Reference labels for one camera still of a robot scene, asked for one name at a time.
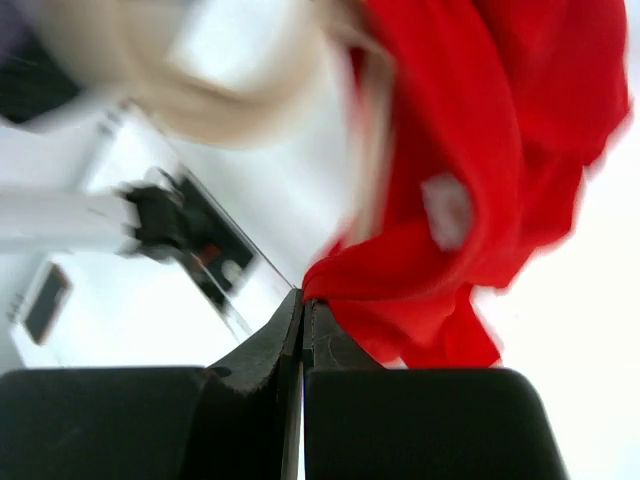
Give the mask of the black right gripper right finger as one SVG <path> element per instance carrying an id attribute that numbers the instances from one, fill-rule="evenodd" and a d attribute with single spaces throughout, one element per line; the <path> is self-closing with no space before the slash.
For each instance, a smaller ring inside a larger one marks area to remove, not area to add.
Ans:
<path id="1" fill-rule="evenodd" d="M 565 479 L 540 397 L 502 368 L 386 369 L 304 309 L 309 479 Z"/>

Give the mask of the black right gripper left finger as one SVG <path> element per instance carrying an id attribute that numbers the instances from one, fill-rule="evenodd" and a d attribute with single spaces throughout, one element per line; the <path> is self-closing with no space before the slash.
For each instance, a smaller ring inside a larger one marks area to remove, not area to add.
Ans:
<path id="1" fill-rule="evenodd" d="M 1 378 L 5 479 L 294 479 L 302 294 L 209 367 Z"/>

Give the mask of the red t shirt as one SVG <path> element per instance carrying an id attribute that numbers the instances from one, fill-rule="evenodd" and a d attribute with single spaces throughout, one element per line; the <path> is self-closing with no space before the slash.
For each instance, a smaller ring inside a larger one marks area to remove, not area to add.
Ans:
<path id="1" fill-rule="evenodd" d="M 571 230 L 629 115 L 621 1 L 322 1 L 363 144 L 351 225 L 306 273 L 376 361 L 490 367 L 471 304 Z"/>

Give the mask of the beige wooden hanger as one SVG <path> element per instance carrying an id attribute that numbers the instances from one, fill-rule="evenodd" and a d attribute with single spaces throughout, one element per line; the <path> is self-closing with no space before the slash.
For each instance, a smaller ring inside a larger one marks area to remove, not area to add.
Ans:
<path id="1" fill-rule="evenodd" d="M 330 46 L 363 54 L 359 187 L 347 241 L 379 227 L 394 66 L 360 1 L 29 1 L 45 46 L 88 85 L 119 85 L 160 126 L 220 147 L 297 122 Z"/>

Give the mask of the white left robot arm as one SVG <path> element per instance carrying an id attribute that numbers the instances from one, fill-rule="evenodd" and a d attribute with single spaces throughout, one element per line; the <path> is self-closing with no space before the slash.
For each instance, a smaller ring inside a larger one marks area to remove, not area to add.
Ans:
<path id="1" fill-rule="evenodd" d="M 1 252 L 94 252 L 180 259 L 212 223 L 173 188 L 125 184 L 97 193 L 1 188 Z"/>

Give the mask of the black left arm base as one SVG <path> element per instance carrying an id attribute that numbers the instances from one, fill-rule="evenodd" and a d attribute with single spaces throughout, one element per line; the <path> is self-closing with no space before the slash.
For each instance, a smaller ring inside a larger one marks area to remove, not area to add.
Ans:
<path id="1" fill-rule="evenodd" d="M 242 342 L 268 322 L 292 285 L 191 171 L 171 182 L 189 227 L 180 263 Z"/>

